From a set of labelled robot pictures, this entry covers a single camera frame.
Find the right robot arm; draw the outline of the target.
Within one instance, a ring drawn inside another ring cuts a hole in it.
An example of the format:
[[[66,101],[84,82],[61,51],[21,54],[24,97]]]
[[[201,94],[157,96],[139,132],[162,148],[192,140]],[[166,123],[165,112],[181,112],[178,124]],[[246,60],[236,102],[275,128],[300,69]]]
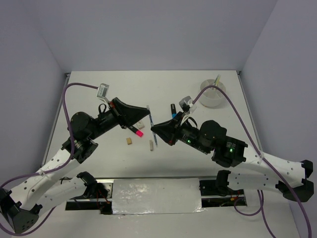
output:
[[[241,189],[269,190],[288,200],[307,202],[314,194],[308,178],[313,172],[311,161],[292,162],[269,154],[261,154],[246,142],[227,136],[227,130],[214,120],[200,128],[179,116],[151,127],[159,138],[173,146],[181,141],[192,148],[212,154],[212,161],[223,169],[218,171],[213,190],[228,195]]]

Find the yellow pen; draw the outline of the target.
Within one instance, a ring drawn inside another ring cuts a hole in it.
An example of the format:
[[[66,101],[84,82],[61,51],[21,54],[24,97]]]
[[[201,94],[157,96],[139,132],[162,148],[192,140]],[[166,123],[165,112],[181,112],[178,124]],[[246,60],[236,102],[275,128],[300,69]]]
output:
[[[212,88],[211,88],[212,90],[216,90],[215,87],[218,86],[218,83],[219,83],[219,81],[220,81],[220,78],[221,78],[221,75],[218,74],[217,77],[216,77],[216,79],[215,79],[214,82],[212,83]]]

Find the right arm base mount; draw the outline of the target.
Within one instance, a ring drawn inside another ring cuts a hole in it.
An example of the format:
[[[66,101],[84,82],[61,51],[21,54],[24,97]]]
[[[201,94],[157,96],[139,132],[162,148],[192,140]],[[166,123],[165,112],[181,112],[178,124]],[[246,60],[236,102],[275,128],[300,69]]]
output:
[[[216,188],[215,182],[215,179],[199,179],[199,190],[203,208],[233,207],[237,199],[236,206],[247,205],[242,189],[232,190],[227,188],[224,191],[220,191]]]

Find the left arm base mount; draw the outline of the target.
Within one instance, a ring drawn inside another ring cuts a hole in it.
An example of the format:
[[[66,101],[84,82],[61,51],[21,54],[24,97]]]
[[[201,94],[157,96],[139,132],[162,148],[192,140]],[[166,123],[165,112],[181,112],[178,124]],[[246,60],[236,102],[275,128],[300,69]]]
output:
[[[98,211],[102,215],[112,215],[112,179],[97,179],[97,187],[83,195],[67,200],[66,211]]]

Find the blue clear pen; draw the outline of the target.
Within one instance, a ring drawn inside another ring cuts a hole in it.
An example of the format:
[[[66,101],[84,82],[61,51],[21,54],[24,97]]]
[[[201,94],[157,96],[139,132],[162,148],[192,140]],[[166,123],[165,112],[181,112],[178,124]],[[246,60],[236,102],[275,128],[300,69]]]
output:
[[[151,113],[149,114],[149,119],[150,119],[150,124],[151,124],[151,128],[152,128],[154,126],[154,122],[153,122],[153,118],[152,118]],[[152,133],[153,133],[153,137],[154,137],[155,146],[158,147],[157,135],[153,131],[152,131]]]

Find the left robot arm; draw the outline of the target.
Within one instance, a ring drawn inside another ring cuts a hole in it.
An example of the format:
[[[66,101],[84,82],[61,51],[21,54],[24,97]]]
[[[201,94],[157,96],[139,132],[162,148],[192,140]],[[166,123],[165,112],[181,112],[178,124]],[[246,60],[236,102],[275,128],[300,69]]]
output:
[[[0,212],[10,224],[15,236],[28,234],[39,217],[64,201],[77,196],[86,198],[107,195],[105,187],[88,172],[80,172],[63,184],[56,183],[80,166],[98,147],[94,139],[119,125],[127,129],[150,114],[149,109],[131,106],[114,98],[109,105],[99,105],[99,114],[93,118],[77,112],[70,120],[68,138],[58,152],[38,171],[20,185],[0,190]]]

